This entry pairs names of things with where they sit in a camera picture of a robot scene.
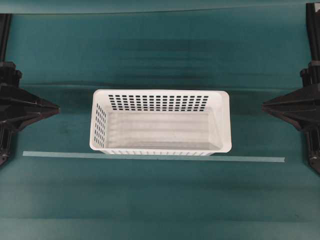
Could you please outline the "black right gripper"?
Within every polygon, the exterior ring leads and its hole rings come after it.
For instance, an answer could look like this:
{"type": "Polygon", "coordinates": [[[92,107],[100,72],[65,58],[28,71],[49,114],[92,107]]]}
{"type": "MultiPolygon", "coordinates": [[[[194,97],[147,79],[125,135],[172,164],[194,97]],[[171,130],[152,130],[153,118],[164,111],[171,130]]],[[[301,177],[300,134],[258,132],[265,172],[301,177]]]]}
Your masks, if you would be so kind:
{"type": "Polygon", "coordinates": [[[319,125],[320,85],[311,84],[266,101],[262,110],[291,125],[319,125]]]}

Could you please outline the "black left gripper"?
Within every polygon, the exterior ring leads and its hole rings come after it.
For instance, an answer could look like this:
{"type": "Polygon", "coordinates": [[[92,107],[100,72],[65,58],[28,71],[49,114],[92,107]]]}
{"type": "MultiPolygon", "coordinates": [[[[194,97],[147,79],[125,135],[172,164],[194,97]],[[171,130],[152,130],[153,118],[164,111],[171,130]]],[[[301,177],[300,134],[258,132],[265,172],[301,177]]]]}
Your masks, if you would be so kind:
{"type": "Polygon", "coordinates": [[[60,113],[60,107],[22,88],[0,85],[0,123],[31,125],[60,113]]]}

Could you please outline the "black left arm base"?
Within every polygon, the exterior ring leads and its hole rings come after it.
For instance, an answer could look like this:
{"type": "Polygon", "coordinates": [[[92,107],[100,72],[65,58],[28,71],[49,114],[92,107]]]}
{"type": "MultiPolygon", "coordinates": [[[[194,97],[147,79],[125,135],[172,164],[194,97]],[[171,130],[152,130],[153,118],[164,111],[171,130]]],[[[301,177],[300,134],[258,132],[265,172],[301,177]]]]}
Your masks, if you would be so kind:
{"type": "Polygon", "coordinates": [[[11,155],[11,143],[15,131],[8,126],[0,125],[0,167],[3,167],[11,155]]]}

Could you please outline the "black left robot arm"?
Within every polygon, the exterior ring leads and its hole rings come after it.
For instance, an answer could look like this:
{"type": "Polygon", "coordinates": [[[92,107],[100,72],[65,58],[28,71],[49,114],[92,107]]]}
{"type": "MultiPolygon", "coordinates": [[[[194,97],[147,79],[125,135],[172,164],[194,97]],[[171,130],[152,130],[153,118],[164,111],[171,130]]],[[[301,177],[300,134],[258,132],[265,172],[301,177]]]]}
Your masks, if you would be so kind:
{"type": "Polygon", "coordinates": [[[0,63],[0,123],[19,129],[60,113],[60,107],[19,87],[22,73],[0,63]]]}

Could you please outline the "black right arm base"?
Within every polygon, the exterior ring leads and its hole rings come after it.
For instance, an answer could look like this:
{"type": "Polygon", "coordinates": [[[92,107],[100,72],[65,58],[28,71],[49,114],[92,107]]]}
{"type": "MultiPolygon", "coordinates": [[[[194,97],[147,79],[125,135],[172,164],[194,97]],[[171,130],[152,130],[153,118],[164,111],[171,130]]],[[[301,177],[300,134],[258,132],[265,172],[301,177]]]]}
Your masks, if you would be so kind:
{"type": "Polygon", "coordinates": [[[320,174],[320,126],[317,125],[305,133],[308,164],[319,175],[320,174]]]}

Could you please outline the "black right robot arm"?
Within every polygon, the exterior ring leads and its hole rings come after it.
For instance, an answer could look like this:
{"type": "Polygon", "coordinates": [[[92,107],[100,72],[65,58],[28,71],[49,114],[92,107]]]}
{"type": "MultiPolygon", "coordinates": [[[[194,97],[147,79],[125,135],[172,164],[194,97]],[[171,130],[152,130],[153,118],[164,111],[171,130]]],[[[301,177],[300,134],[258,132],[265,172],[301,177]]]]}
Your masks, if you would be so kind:
{"type": "Polygon", "coordinates": [[[311,61],[300,71],[303,87],[262,104],[262,110],[299,131],[320,124],[320,62],[311,61]]]}

